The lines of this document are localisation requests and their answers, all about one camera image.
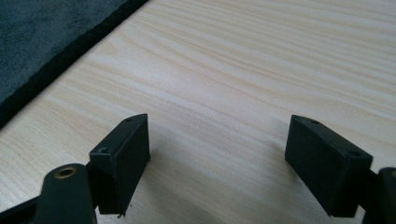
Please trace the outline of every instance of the wooden table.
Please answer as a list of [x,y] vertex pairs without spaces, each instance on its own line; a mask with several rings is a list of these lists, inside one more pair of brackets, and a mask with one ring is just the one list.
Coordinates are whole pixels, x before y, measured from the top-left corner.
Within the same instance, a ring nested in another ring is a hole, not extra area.
[[290,115],[396,166],[396,2],[151,1],[0,132],[0,210],[148,113],[152,160],[99,223],[361,223],[327,217],[284,161]]

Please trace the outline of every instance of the light wood surface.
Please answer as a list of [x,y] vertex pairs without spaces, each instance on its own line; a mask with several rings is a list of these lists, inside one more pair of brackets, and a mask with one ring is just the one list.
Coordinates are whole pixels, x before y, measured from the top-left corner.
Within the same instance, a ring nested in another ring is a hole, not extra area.
[[361,223],[327,217],[284,161],[290,115],[396,166],[396,2],[151,1],[0,132],[0,210],[148,113],[152,160],[99,223]]

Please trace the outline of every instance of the dark gray carpet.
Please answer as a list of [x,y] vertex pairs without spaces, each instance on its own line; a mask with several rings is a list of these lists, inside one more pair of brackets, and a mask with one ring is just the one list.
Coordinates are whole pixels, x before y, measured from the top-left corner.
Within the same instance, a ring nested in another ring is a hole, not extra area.
[[0,6],[0,129],[147,0],[6,0]]

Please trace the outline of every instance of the wood grain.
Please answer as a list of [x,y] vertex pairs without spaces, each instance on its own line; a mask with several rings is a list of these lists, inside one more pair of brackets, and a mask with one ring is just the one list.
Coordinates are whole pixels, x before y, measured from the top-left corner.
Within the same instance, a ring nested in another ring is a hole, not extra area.
[[327,217],[284,161],[290,115],[396,166],[396,2],[151,1],[0,132],[0,210],[148,113],[152,160],[99,223],[361,223]]

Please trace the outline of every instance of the mounting hole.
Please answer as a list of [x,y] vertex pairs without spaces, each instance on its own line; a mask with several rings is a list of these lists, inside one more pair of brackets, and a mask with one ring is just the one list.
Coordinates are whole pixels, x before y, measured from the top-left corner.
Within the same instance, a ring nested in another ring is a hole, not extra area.
[[361,155],[359,152],[356,152],[356,151],[349,151],[349,154],[354,157],[359,157]]
[[61,169],[55,173],[55,178],[65,179],[67,177],[74,175],[76,173],[76,171],[77,171],[77,167],[75,167],[75,166],[64,167],[63,169]]
[[98,150],[100,153],[108,153],[110,152],[110,148],[108,147],[102,147]]

